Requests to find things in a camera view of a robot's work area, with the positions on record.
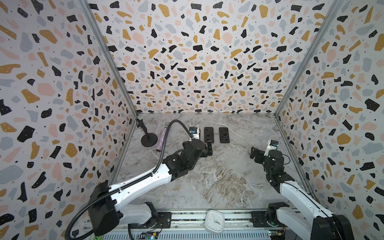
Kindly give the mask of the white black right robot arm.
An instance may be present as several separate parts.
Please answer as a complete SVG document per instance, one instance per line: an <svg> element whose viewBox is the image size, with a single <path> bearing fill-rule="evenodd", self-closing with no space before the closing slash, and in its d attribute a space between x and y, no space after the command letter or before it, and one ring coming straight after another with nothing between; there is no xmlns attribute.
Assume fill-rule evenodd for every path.
<svg viewBox="0 0 384 240"><path fill-rule="evenodd" d="M352 240L350 221L323 207L284 170L284 154L278 145L268 145L265 151L251 149L250 158L262 165L267 182L288 203L270 203L265 214L271 227L283 225L303 240Z"/></svg>

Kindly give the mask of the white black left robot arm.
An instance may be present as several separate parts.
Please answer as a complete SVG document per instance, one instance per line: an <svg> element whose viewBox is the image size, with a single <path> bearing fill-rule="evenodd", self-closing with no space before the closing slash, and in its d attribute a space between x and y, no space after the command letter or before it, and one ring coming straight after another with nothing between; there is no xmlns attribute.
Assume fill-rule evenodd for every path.
<svg viewBox="0 0 384 240"><path fill-rule="evenodd" d="M131 202L154 188L185 176L194 169L200 158L212 154L210 142L193 139L183 142L183 149L163 159L159 168L119 184L98 184L91 195L91 207L88 209L93 234L99 237L124 224L152 227L159 217L154 205L151 202L133 205Z"/></svg>

